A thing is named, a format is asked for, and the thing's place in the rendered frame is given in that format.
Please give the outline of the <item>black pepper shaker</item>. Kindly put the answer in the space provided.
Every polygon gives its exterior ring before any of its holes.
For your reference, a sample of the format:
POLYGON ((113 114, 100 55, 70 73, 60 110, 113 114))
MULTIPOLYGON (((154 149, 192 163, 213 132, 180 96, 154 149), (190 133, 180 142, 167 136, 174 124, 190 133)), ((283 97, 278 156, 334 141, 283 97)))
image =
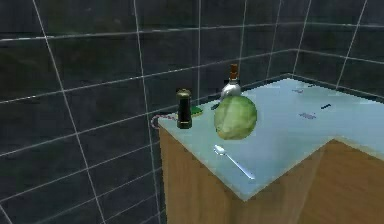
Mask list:
POLYGON ((189 129, 192 127, 190 111, 191 92, 187 89, 180 89, 177 92, 177 98, 179 100, 177 127, 179 129, 189 129))

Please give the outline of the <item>green lettuce head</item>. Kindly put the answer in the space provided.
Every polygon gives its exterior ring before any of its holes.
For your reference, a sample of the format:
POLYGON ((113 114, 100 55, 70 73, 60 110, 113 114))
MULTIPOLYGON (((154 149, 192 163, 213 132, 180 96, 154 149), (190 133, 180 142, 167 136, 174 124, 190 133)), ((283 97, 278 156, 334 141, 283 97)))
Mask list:
POLYGON ((242 140, 248 137, 256 122, 256 106, 245 96, 224 98, 214 113, 215 130, 224 140, 242 140))

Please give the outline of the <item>clear bottle with cork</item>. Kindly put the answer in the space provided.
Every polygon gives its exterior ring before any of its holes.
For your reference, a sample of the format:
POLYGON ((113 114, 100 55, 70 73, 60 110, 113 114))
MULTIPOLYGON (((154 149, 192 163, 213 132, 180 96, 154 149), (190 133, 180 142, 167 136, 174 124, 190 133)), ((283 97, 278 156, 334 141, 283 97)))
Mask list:
POLYGON ((238 65, 230 65, 230 77, 228 83, 223 87, 221 91, 220 100, 223 100, 227 96, 238 96, 241 94, 241 87, 239 85, 239 73, 238 65))

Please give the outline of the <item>silver spoon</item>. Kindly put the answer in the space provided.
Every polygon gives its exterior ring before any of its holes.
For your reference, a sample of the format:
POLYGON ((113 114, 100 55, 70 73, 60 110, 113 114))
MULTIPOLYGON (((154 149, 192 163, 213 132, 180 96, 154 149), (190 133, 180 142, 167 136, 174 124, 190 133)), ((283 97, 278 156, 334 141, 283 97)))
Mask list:
POLYGON ((226 156, 245 176, 247 176, 249 179, 254 180, 255 176, 247 170, 245 167, 243 167, 240 163, 238 163, 236 160, 234 160, 228 153, 227 151, 219 146, 215 145, 213 151, 220 156, 226 156))

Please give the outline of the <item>wooden counter with pale top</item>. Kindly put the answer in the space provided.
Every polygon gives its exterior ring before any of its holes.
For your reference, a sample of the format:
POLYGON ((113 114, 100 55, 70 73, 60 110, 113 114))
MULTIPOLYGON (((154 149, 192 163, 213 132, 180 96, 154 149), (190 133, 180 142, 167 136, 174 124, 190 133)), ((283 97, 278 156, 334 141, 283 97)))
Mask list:
POLYGON ((384 104, 290 78, 245 95, 243 140, 217 135, 209 103, 189 129, 161 120, 167 224, 384 224, 384 104))

